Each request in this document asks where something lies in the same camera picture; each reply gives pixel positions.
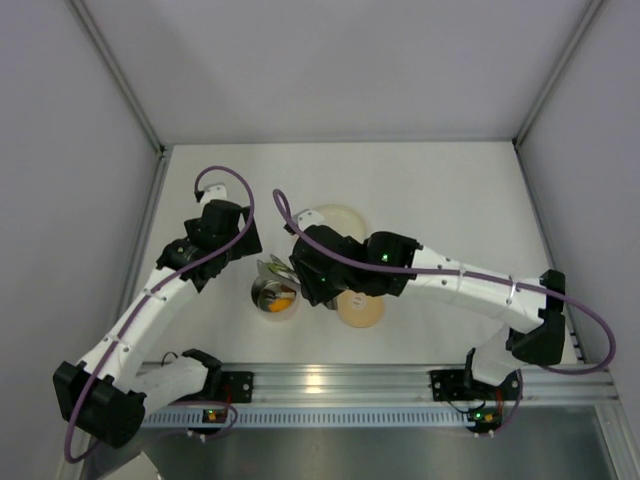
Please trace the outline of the metal serving tongs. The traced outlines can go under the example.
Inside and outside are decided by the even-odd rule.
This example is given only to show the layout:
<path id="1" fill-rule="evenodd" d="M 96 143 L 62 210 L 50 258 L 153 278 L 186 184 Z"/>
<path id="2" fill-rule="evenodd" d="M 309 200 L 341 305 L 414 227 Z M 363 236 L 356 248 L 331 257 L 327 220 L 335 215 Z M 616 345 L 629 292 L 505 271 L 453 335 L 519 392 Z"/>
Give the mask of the metal serving tongs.
<path id="1" fill-rule="evenodd" d="M 275 274 L 271 273 L 269 271 L 269 269 L 267 268 L 267 264 L 268 263 L 273 263 L 273 264 L 276 264 L 277 266 L 279 266 L 280 269 L 281 269 L 281 274 L 280 275 L 275 275 Z M 284 285 L 286 285 L 286 286 L 294 289 L 295 291 L 297 291 L 298 292 L 298 296 L 299 296 L 299 300 L 300 300 L 301 293 L 302 293 L 300 281 L 299 281 L 296 273 L 294 272 L 294 270 L 291 267 L 289 267 L 288 265 L 286 265 L 282 260 L 280 260 L 275 255 L 271 255 L 269 261 L 258 259 L 256 261 L 256 266 L 257 266 L 258 276 L 262 276 L 262 277 L 266 277 L 266 278 L 269 278 L 269 279 L 274 279 L 274 280 L 280 281 Z"/>

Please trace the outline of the orange fish-shaped food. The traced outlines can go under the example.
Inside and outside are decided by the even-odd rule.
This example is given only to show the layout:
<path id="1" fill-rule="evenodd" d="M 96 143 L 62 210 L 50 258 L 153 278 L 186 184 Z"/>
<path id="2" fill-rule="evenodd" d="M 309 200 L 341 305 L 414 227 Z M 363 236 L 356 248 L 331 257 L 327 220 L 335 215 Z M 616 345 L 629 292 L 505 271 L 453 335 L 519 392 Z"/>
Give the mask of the orange fish-shaped food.
<path id="1" fill-rule="evenodd" d="M 268 309 L 272 313 L 280 313 L 286 311 L 292 304 L 293 300 L 290 298 L 277 298 L 268 305 Z"/>

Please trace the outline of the beige round lid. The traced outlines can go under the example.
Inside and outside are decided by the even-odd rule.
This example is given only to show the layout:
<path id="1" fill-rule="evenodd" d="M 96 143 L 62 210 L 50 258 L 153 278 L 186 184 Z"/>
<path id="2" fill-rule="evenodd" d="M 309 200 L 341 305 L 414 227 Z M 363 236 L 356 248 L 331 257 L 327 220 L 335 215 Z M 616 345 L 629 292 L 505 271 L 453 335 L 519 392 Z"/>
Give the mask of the beige round lid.
<path id="1" fill-rule="evenodd" d="M 354 291 L 342 292 L 336 300 L 340 319 L 354 328 L 369 328 L 384 316 L 385 302 L 382 297 L 371 297 Z"/>

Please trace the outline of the steel lunch box bowl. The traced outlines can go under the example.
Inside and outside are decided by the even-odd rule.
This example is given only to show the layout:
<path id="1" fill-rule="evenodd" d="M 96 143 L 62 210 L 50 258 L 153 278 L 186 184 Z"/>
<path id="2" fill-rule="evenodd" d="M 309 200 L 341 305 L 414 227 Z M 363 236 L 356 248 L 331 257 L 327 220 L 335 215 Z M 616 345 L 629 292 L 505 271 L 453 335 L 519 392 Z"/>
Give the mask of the steel lunch box bowl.
<path id="1" fill-rule="evenodd" d="M 265 320 L 291 320 L 299 305 L 298 292 L 280 281 L 258 276 L 251 285 L 251 300 Z"/>

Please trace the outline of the green round food piece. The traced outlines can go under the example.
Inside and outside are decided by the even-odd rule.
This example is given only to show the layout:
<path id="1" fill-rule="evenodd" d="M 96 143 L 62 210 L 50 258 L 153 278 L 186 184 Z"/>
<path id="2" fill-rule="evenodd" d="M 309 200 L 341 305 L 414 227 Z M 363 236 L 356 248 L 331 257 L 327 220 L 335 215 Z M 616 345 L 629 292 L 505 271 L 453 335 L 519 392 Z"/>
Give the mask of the green round food piece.
<path id="1" fill-rule="evenodd" d="M 277 266 L 276 264 L 273 263 L 268 263 L 267 264 L 267 268 L 269 269 L 269 271 L 275 275 L 280 275 L 281 274 L 281 269 L 279 266 Z"/>

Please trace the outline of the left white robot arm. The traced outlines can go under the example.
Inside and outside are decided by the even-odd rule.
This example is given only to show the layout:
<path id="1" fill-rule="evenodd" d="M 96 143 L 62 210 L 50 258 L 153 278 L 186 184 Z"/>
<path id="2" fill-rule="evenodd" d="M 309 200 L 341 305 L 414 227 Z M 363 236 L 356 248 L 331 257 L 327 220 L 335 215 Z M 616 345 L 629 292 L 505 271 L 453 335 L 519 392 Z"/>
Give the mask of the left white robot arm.
<path id="1" fill-rule="evenodd" d="M 222 398 L 221 362 L 189 349 L 147 374 L 139 369 L 180 310 L 232 261 L 261 252 L 254 209 L 227 200 L 204 204 L 184 223 L 186 237 L 168 244 L 136 300 L 77 363 L 53 374 L 68 429 L 113 448 L 126 445 L 151 413 L 176 401 Z"/>

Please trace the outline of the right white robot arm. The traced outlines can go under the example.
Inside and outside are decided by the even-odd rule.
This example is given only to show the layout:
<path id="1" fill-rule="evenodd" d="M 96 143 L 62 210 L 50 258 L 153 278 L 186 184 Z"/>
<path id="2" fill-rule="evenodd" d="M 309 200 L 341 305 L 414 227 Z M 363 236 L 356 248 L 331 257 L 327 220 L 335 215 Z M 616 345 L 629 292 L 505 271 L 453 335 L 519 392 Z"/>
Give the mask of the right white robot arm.
<path id="1" fill-rule="evenodd" d="M 307 228 L 289 260 L 313 306 L 346 291 L 369 297 L 423 294 L 501 322 L 497 333 L 468 353 L 471 380 L 497 386 L 523 366 L 553 367 L 563 359 L 565 277 L 555 270 L 526 289 L 509 276 L 470 270 L 410 237 L 375 232 L 358 241 L 326 225 Z"/>

